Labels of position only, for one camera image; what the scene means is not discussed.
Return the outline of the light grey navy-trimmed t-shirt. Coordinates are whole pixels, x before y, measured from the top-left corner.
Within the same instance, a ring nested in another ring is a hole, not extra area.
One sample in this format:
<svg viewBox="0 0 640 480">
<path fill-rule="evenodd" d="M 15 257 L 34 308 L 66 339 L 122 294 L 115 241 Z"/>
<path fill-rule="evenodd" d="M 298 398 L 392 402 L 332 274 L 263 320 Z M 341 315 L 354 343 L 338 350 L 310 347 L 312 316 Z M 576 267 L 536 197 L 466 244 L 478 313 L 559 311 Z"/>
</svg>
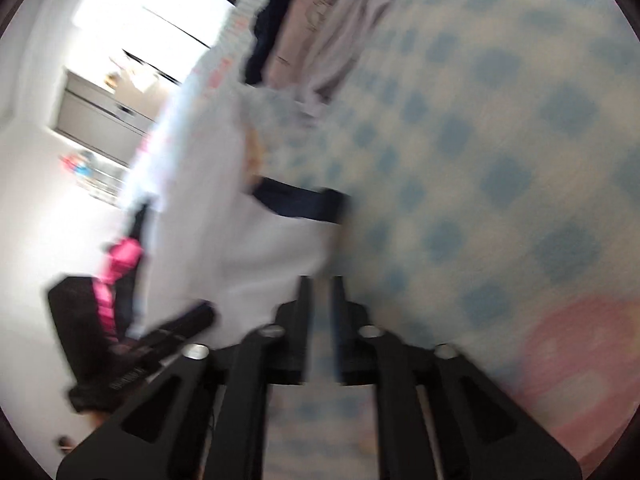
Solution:
<svg viewBox="0 0 640 480">
<path fill-rule="evenodd" d="M 148 204 L 138 312 L 141 325 L 169 321 L 201 300 L 218 321 L 198 340 L 228 346 L 293 300 L 298 281 L 328 263 L 347 195 L 270 179 L 266 140 L 250 97 L 235 88 L 182 102 L 156 125 L 130 168 L 120 203 Z"/>
</svg>

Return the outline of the white folded clothes stack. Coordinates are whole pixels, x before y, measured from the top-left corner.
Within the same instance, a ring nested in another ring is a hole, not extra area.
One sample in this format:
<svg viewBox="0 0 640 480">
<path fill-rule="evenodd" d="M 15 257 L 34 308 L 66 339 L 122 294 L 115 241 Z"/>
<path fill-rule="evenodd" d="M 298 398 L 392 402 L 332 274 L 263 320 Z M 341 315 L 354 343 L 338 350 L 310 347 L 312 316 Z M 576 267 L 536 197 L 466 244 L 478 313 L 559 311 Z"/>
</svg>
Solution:
<svg viewBox="0 0 640 480">
<path fill-rule="evenodd" d="M 392 2 L 292 0 L 262 80 L 292 96 L 307 122 L 319 118 Z"/>
</svg>

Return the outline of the black garment pile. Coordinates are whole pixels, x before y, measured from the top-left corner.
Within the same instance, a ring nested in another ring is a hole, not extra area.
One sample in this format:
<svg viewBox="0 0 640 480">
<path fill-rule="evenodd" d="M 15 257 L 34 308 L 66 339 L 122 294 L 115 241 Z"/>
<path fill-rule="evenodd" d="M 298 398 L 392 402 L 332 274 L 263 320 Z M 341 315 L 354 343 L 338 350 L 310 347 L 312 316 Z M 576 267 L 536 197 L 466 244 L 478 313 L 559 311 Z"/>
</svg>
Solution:
<svg viewBox="0 0 640 480">
<path fill-rule="evenodd" d="M 119 340 L 129 338 L 132 326 L 136 322 L 136 287 L 138 272 L 144 260 L 143 232 L 150 206 L 149 200 L 140 205 L 131 220 L 126 236 L 118 246 L 120 269 L 113 285 L 113 306 L 116 334 Z"/>
</svg>

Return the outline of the pink garment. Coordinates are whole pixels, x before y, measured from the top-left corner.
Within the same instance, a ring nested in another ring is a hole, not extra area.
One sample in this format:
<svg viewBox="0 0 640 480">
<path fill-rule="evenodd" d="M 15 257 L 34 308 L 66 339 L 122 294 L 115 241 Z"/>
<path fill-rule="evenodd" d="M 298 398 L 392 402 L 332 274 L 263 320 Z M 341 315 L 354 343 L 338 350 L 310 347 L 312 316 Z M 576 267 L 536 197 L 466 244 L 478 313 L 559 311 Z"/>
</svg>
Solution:
<svg viewBox="0 0 640 480">
<path fill-rule="evenodd" d="M 111 341 L 123 340 L 134 322 L 134 292 L 142 255 L 137 240 L 123 238 L 108 250 L 104 265 L 92 279 L 98 319 Z"/>
</svg>

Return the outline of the white shelf with trinkets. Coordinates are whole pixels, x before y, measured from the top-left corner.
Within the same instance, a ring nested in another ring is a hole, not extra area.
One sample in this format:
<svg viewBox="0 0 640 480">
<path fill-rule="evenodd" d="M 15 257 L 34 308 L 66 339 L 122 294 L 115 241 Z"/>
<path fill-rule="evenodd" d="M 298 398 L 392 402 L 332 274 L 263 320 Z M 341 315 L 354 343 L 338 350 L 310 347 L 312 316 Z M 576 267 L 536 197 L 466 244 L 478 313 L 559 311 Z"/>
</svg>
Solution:
<svg viewBox="0 0 640 480">
<path fill-rule="evenodd" d="M 79 165 L 75 174 L 82 187 L 97 200 L 114 205 L 126 177 L 127 169 L 109 160 L 89 160 Z"/>
</svg>

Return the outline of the red blue plush toy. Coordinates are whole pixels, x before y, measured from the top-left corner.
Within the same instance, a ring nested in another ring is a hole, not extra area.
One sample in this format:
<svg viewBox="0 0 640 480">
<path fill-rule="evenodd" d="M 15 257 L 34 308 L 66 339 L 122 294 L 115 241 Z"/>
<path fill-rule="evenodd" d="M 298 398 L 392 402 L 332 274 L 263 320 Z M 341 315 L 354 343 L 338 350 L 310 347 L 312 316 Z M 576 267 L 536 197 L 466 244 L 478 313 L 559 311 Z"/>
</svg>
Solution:
<svg viewBox="0 0 640 480">
<path fill-rule="evenodd" d="M 60 157 L 63 167 L 81 178 L 91 178 L 93 175 L 93 158 L 88 152 L 73 152 Z"/>
</svg>

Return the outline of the white wardrobe door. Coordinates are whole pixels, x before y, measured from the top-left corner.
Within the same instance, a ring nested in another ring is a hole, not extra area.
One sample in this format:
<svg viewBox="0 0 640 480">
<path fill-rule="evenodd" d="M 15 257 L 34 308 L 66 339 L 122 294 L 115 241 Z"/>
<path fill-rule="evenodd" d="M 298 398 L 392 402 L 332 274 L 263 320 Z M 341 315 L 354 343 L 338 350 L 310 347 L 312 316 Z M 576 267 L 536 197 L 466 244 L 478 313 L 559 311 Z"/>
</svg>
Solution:
<svg viewBox="0 0 640 480">
<path fill-rule="evenodd" d="M 66 70 L 54 130 L 88 150 L 128 167 L 153 125 L 114 94 Z"/>
</svg>

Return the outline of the blue checkered cartoon blanket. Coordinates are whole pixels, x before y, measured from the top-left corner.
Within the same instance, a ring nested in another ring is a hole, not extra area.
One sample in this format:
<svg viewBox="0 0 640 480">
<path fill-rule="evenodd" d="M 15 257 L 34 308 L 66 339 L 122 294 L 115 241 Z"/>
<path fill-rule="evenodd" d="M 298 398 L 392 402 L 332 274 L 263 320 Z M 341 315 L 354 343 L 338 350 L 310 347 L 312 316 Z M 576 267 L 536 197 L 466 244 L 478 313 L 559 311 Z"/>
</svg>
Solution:
<svg viewBox="0 0 640 480">
<path fill-rule="evenodd" d="M 357 296 L 601 470 L 639 403 L 639 41 L 615 0 L 397 0 L 288 170 L 352 191 Z"/>
</svg>

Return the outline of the navy folded garment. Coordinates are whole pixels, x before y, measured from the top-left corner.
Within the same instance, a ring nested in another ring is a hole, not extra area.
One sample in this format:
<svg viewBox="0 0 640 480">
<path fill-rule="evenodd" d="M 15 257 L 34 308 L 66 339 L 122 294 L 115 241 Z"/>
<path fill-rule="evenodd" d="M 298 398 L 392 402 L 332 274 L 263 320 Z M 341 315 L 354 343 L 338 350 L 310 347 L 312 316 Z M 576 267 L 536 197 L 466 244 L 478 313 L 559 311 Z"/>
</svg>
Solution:
<svg viewBox="0 0 640 480">
<path fill-rule="evenodd" d="M 257 14 L 254 23 L 254 50 L 246 61 L 244 82 L 250 86 L 262 83 L 262 70 L 272 48 L 292 0 L 268 0 Z"/>
</svg>

